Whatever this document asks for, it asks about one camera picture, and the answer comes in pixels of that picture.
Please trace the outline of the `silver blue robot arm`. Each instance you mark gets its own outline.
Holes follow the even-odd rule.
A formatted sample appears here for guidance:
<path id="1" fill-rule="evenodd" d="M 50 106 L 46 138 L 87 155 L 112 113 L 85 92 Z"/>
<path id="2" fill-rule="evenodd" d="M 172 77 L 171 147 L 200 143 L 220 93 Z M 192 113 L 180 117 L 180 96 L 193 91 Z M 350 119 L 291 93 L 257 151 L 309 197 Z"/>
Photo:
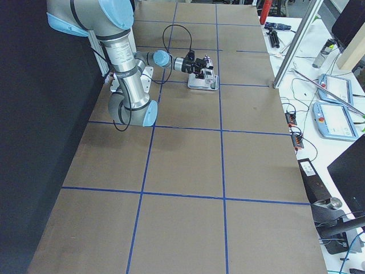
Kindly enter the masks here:
<path id="1" fill-rule="evenodd" d="M 187 73 L 201 89 L 215 88 L 216 75 L 210 59 L 195 58 L 193 50 L 184 58 L 175 58 L 164 50 L 134 53 L 129 42 L 133 14 L 132 1 L 47 1 L 51 28 L 79 37 L 93 31 L 104 46 L 119 82 L 108 103 L 112 119 L 126 126 L 149 127 L 156 121 L 158 105 L 141 80 L 146 66 Z"/>

